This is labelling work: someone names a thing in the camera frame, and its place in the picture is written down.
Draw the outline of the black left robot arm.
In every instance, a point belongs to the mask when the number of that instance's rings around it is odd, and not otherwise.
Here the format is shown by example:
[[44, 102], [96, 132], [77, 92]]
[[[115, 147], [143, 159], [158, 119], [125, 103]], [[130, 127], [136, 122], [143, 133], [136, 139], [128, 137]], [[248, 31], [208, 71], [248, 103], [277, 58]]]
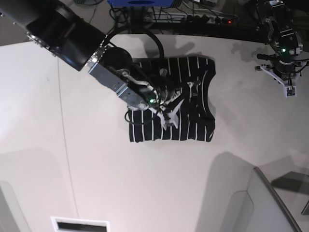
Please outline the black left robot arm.
[[296, 58], [302, 53], [303, 44], [293, 29], [291, 11], [281, 0], [258, 0], [256, 7], [266, 44], [274, 51], [273, 55], [258, 54], [257, 58], [270, 61], [266, 70], [272, 70], [281, 80], [296, 78], [299, 73], [295, 69], [303, 63]]

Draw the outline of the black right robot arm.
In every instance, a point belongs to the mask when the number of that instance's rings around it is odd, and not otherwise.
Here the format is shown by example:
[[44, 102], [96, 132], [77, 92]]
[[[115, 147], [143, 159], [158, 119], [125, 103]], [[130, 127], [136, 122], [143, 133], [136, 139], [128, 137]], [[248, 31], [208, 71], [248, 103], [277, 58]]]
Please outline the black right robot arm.
[[184, 101], [182, 85], [170, 83], [164, 69], [146, 72], [125, 49], [111, 44], [115, 35], [134, 29], [156, 43], [164, 60], [162, 43], [145, 28], [127, 25], [104, 34], [58, 0], [3, 0], [0, 12], [74, 69], [90, 65], [90, 75], [135, 109], [167, 114], [178, 111]]

